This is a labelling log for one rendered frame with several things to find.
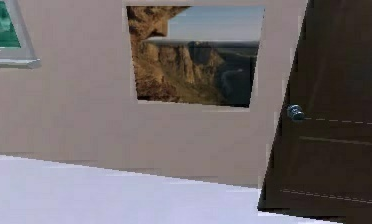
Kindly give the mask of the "dark brown room door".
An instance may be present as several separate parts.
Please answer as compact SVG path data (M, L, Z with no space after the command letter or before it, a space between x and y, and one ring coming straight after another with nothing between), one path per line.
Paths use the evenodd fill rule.
M372 0L308 1L257 208L372 224Z

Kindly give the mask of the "brown cliff landscape wall picture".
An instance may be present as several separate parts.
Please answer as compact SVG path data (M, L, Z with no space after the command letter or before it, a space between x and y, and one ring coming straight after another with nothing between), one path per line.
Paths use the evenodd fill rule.
M265 7L128 6L137 98L247 108Z

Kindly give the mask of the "round metal door knob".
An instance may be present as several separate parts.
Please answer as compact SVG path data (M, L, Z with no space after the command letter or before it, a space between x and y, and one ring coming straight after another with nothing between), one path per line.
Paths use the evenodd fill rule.
M287 108L287 116L294 122L303 121L305 114L299 105L290 105Z

